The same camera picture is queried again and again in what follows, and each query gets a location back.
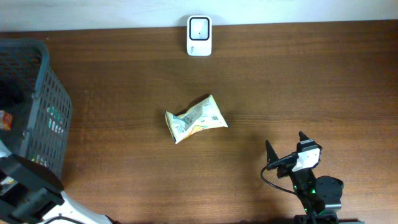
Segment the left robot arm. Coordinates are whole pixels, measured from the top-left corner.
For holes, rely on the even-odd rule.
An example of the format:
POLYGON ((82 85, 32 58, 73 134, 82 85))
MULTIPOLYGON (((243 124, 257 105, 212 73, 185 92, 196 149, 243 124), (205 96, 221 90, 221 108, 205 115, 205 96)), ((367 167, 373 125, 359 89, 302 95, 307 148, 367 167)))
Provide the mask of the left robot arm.
POLYGON ((1 220, 6 223, 116 224, 71 199, 47 167, 1 144, 1 220))

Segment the yellow snack bag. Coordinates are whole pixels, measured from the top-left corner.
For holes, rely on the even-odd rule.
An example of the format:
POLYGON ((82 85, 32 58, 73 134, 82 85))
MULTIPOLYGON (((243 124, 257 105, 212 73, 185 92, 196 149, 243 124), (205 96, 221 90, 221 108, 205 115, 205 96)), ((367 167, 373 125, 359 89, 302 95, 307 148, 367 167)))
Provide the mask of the yellow snack bag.
POLYGON ((229 127, 213 95, 209 95, 178 116, 165 110, 165 122, 175 144, 206 129, 229 127))

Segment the orange tissue pack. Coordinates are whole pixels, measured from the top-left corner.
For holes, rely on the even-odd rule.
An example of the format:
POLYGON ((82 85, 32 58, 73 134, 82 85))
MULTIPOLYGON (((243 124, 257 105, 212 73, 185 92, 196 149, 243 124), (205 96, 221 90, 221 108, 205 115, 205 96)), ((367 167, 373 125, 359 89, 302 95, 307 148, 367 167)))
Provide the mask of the orange tissue pack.
POLYGON ((12 114, 1 110, 0 111, 0 129, 5 131, 10 131, 12 128, 12 114))

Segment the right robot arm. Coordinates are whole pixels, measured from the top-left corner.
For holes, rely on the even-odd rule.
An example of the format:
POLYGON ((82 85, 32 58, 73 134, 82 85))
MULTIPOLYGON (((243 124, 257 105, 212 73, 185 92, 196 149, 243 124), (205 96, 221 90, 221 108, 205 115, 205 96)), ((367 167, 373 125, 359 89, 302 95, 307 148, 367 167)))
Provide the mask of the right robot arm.
POLYGON ((321 162, 322 146, 299 132, 296 151, 279 158, 269 141, 266 141, 267 164, 262 168, 261 179, 270 186, 295 195, 303 205, 304 215, 294 216, 294 223, 338 223, 337 211, 341 209, 344 183, 331 177, 315 177, 313 169, 321 162), (290 177, 292 190, 282 188, 264 177, 264 171, 276 170, 278 178, 290 177))

